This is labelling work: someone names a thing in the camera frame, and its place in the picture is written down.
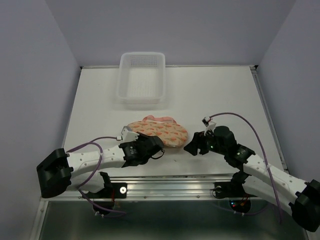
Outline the orange floral round laundry bag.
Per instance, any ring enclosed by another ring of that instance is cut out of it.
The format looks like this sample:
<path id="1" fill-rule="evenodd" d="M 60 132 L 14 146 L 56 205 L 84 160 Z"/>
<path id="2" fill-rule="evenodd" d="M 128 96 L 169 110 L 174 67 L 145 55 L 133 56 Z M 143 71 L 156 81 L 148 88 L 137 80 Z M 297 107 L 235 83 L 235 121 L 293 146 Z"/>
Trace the orange floral round laundry bag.
<path id="1" fill-rule="evenodd" d="M 166 147 L 180 148 L 188 140 L 188 131 L 172 117 L 148 115 L 127 125 L 133 132 L 159 137 Z"/>

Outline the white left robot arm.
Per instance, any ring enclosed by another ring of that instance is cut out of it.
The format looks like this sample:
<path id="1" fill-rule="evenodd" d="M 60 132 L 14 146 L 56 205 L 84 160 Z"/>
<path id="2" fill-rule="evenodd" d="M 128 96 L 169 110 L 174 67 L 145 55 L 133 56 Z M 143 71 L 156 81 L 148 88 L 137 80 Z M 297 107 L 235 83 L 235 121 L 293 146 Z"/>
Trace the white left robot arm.
<path id="1" fill-rule="evenodd" d="M 97 148 L 84 153 L 58 148 L 50 153 L 36 167 L 41 197 L 49 199 L 78 189 L 106 197 L 111 193 L 111 184 L 102 169 L 144 165 L 164 151 L 164 143 L 158 136 L 137 133 L 133 141 Z"/>

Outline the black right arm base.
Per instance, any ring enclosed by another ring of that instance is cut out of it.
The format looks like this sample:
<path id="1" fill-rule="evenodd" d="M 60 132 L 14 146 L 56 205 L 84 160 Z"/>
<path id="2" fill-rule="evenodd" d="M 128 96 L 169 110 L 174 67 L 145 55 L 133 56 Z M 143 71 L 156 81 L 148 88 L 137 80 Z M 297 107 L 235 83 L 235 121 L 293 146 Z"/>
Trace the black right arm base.
<path id="1" fill-rule="evenodd" d="M 243 184 L 249 175 L 236 172 L 230 181 L 217 181 L 213 185 L 211 194 L 216 199 L 228 199 L 230 210 L 237 215 L 245 216 L 251 209 L 250 197 L 253 195 L 245 192 Z"/>

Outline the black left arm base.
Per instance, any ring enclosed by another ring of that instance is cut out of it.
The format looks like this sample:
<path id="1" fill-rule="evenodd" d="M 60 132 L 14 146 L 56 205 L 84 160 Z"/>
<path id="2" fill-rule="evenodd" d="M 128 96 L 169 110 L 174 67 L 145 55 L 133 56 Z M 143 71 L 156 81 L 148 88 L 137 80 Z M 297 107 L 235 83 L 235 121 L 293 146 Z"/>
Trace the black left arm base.
<path id="1" fill-rule="evenodd" d="M 83 190 L 82 186 L 77 190 L 81 197 L 87 200 L 91 205 L 96 216 L 101 218 L 120 218 L 127 213 L 123 210 L 116 210 L 116 199 L 125 199 L 128 192 L 126 182 L 111 182 L 110 177 L 105 172 L 98 173 L 102 180 L 102 189 L 92 192 Z"/>

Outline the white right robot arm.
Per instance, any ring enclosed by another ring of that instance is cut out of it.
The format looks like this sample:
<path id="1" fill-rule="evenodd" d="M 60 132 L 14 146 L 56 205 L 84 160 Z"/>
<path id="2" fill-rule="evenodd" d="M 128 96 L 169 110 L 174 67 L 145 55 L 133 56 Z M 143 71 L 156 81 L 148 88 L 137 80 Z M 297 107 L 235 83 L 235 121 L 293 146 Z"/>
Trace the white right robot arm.
<path id="1" fill-rule="evenodd" d="M 230 166 L 238 169 L 230 181 L 233 194 L 245 192 L 277 205 L 306 231 L 315 232 L 319 228 L 319 181 L 296 178 L 268 164 L 253 150 L 237 143 L 228 127 L 195 132 L 184 150 L 193 156 L 208 152 L 222 155 Z"/>

